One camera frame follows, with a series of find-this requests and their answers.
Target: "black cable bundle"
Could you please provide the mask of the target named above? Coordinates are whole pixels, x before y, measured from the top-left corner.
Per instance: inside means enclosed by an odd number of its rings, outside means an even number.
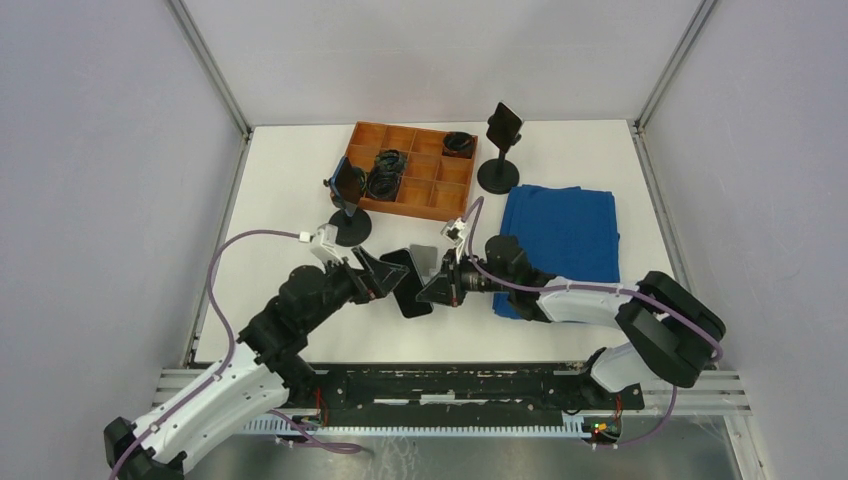
[[[406,155],[397,150],[380,152],[374,160],[374,168],[368,173],[365,191],[369,198],[393,202],[400,189],[400,179],[406,170]]]
[[[474,154],[474,137],[465,132],[450,132],[442,140],[442,155],[471,158]]]

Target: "blue towel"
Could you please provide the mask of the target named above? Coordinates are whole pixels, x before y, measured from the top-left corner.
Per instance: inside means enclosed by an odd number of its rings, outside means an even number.
[[[531,265],[544,272],[585,282],[620,281],[615,197],[610,192],[513,188],[501,235],[518,237]],[[504,293],[495,294],[493,308],[502,317],[521,318]]]

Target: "metal frame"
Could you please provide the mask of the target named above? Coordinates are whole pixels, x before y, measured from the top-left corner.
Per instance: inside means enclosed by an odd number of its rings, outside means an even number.
[[[227,81],[224,79],[224,75],[221,73],[221,69],[218,68],[218,63],[215,62],[215,58],[209,51],[209,46],[206,45],[206,41],[203,40],[203,36],[197,29],[197,24],[194,23],[188,7],[186,7],[183,0],[165,0],[165,3],[174,15],[174,19],[177,21],[177,25],[179,25],[183,35],[185,35],[192,51],[197,56],[200,66],[203,67],[203,71],[206,72],[210,82],[212,82],[212,86],[218,92],[218,96],[224,103],[224,107],[227,109],[227,113],[229,113],[233,124],[245,139],[247,139],[253,127],[248,123],[238,102],[236,102],[233,92],[230,90]]]
[[[691,50],[692,45],[695,43],[695,40],[704,28],[704,24],[707,23],[707,20],[709,19],[710,14],[712,14],[717,3],[718,0],[701,0],[701,3],[695,10],[695,14],[692,16],[692,20],[689,21],[689,25],[683,33],[683,37],[680,38],[680,41],[677,43],[677,47],[674,49],[674,53],[671,54],[671,58],[668,59],[668,63],[666,63],[663,72],[660,74],[657,84],[654,85],[654,89],[651,91],[651,94],[648,95],[648,101],[645,102],[645,106],[642,107],[642,111],[639,113],[639,118],[636,119],[637,129],[644,129],[645,125],[647,125],[651,120],[651,116],[654,114],[657,104],[662,99],[672,79],[674,79],[681,63],[683,63],[683,60],[689,54],[689,50]]]
[[[252,140],[253,132],[249,133],[242,140],[239,158],[233,172],[233,183],[230,186],[230,193],[227,196],[227,203],[224,206],[224,215],[221,218],[221,224],[218,227],[218,236],[215,239],[215,249],[220,247],[227,239],[227,230],[229,230],[230,220],[233,217],[233,209],[236,205],[236,197],[238,196],[241,185],[241,178],[244,175],[244,167],[247,164],[247,156],[250,154]],[[197,346],[200,344],[200,334],[203,332],[203,323],[206,320],[206,312],[209,310],[209,300],[206,295],[206,278],[203,278],[202,282],[203,285],[199,288],[201,295],[192,313],[194,322],[189,333],[185,355],[183,356],[183,365],[190,365],[194,361],[194,354],[197,352]]]

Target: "white enclosure wall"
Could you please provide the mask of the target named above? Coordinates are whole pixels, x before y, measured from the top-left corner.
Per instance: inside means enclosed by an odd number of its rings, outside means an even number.
[[[164,2],[0,1],[0,478],[105,479],[184,350],[240,135]]]
[[[846,32],[846,2],[721,2],[647,129],[777,479],[848,470]]]
[[[636,118],[698,0],[187,0],[254,125]]]

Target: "phone screen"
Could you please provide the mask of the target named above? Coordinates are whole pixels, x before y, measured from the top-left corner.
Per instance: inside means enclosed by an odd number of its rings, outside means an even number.
[[[415,300],[415,296],[424,288],[424,284],[421,282],[421,275],[418,273],[418,268],[415,266],[415,261],[413,261],[409,249],[402,248],[389,252],[380,257],[380,260],[405,265],[409,268],[409,273],[403,277],[403,280],[400,281],[393,292],[401,314],[406,318],[415,318],[433,313],[432,303]]]

